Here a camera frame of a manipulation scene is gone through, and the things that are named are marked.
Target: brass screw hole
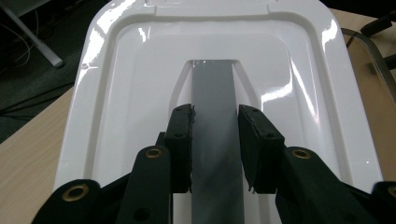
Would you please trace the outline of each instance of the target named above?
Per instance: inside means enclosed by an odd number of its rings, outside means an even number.
[[[307,150],[304,149],[294,149],[291,152],[295,157],[300,158],[300,159],[310,159],[311,158],[311,153],[309,153]]]
[[[62,198],[64,199],[65,202],[75,202],[80,199],[82,199],[85,195],[88,194],[90,189],[88,188],[87,185],[82,184],[82,185],[75,185],[72,186],[70,189],[64,192],[62,195]]]
[[[159,158],[163,154],[163,151],[157,148],[152,148],[146,151],[146,157],[150,159]]]
[[[396,198],[396,186],[391,186],[388,188],[388,192],[390,195],[393,196],[393,198]]]

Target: brass insert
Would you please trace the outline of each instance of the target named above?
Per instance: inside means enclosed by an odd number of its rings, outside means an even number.
[[[72,186],[67,191],[65,191],[62,198],[64,199],[64,201],[69,202],[69,203],[75,202],[75,201],[82,199],[85,195],[88,194],[89,191],[90,190],[89,190],[88,186],[85,184],[75,185],[75,186]]]

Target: white plastic tray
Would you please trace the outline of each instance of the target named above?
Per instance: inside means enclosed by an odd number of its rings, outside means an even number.
[[[87,34],[55,188],[129,173],[191,102],[193,60],[232,60],[237,104],[260,108],[287,146],[365,191],[381,180],[340,28],[319,1],[116,0]],[[246,223],[278,222],[272,196],[244,191]],[[190,195],[176,195],[175,223],[190,213]]]

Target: gray strip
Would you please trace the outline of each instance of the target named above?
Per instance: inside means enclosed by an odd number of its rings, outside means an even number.
[[[192,224],[244,223],[242,162],[231,61],[194,61]]]

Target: floor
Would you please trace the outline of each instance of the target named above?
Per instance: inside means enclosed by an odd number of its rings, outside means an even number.
[[[73,86],[86,32],[96,12],[105,4],[105,0],[79,1],[63,15],[39,23],[39,32],[42,32],[39,37],[45,37],[44,42],[64,60],[62,68],[54,68],[32,48],[26,65],[0,69],[0,143]],[[3,27],[0,29],[2,33],[9,32]],[[22,42],[16,45],[26,50]]]

